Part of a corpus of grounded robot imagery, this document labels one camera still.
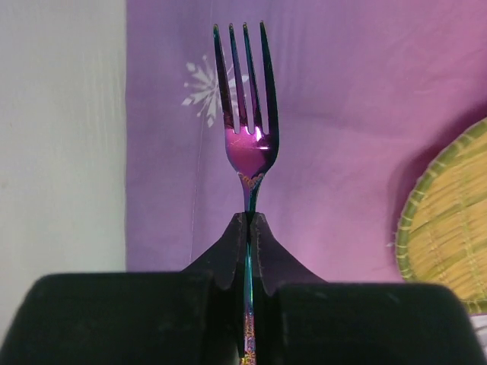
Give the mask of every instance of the white fabric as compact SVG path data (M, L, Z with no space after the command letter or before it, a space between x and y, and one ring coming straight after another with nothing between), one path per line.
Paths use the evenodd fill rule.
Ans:
M32 283L125 268L123 0L0 0L0 341Z
M477 337L487 356L487 316L472 317L473 328L476 329Z

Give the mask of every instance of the iridescent fork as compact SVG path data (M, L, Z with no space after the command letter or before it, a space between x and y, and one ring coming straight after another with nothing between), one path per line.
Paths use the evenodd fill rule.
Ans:
M235 42L234 27L229 26L231 55L234 63L235 88L237 91L238 115L240 128L238 131L234 125L234 114L231 104L230 88L227 79L223 51L221 49L220 34L218 26L213 28L215 41L215 58L218 73L218 84L220 87L221 108L223 109L225 147L227 157L237 175L240 177L243 188L243 202L247 221L250 223L253 213L256 211L257 194L260 183L267 171L274 164L279 150L279 124L277 113L277 101L275 98L274 74L267 42L266 29L264 23L260 23L260 39L262 43L262 53L264 61L264 77L266 80L267 113L269 123L269 133L264 133L262 114L260 112L259 95L257 93L256 76L253 67L252 52L250 50L249 31L247 25L243 25L243 38L247 54L247 67L249 72L250 96L253 111L253 132L249 129L247 118L247 108L245 105L244 86L240 63L237 54L237 44ZM245 318L246 318L246 352L247 356L244 363L255 363L255 336L253 330L253 298L252 298L252 262L250 244L247 241L247 256L245 265Z

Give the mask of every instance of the woven bamboo basket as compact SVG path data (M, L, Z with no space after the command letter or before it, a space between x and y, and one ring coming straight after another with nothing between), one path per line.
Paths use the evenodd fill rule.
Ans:
M399 221L396 258L407 281L443 284L470 314L487 313L487 119L419 179Z

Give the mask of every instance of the purple cloth backdrop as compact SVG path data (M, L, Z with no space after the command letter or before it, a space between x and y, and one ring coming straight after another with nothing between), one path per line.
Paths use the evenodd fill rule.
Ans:
M329 281L400 280L390 243L409 190L487 114L487 2L127 2L128 269L184 268L243 210L224 152L212 25L228 56L227 25L242 47L247 22L260 66L264 20L281 149L258 211Z

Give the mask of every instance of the white snowflake print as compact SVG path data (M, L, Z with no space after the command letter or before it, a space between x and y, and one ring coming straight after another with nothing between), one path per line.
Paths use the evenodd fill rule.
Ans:
M181 105L190 106L201 104L201 109L197 112L197 116L205 115L206 124L211 127L215 122L216 113L221 110L221 99L220 90L218 89L218 77L216 74L215 67L210 67L208 63L208 57L203 56L203 67L200 65L195 65L194 63L186 63L186 68L191 72L191 76L195 79L193 83L185 82L184 87L192 89L191 94L183 100ZM233 74L232 65L227 70L227 77ZM242 75L242 81L247 82L249 80L249 75ZM230 78L228 81L228 86L230 87L230 94L232 96L231 104L236 109L237 101L235 100L235 95L237 94L235 89L235 78Z

